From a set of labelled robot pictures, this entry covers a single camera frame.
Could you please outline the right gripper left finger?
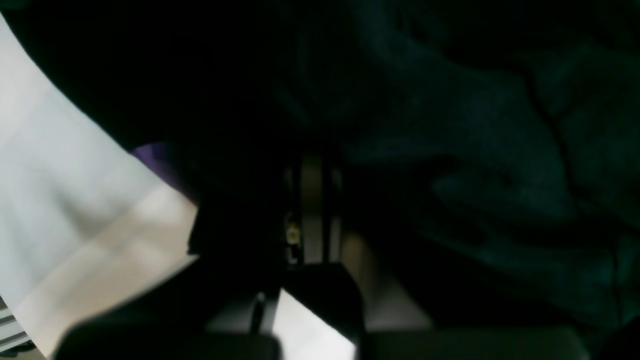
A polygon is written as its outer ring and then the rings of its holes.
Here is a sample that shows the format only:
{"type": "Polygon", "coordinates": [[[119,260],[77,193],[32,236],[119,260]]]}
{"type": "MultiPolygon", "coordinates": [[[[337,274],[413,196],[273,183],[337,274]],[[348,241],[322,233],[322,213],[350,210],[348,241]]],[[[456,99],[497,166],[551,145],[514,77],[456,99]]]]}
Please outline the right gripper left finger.
{"type": "Polygon", "coordinates": [[[280,360],[272,328],[281,291],[326,307],[326,161],[315,153],[231,169],[182,158],[198,201],[195,261],[152,290],[75,326],[57,360],[280,360]]]}

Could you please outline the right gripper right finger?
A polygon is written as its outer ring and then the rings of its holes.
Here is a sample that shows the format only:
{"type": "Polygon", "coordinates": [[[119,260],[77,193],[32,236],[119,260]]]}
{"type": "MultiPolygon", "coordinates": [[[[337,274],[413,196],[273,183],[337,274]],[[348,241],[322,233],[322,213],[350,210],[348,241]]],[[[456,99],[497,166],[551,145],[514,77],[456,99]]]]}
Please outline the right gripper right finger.
{"type": "Polygon", "coordinates": [[[404,241],[379,258],[345,218],[341,169],[320,159],[320,278],[331,325],[357,360],[588,360],[578,334],[544,309],[518,310],[470,281],[442,248],[404,241]]]}

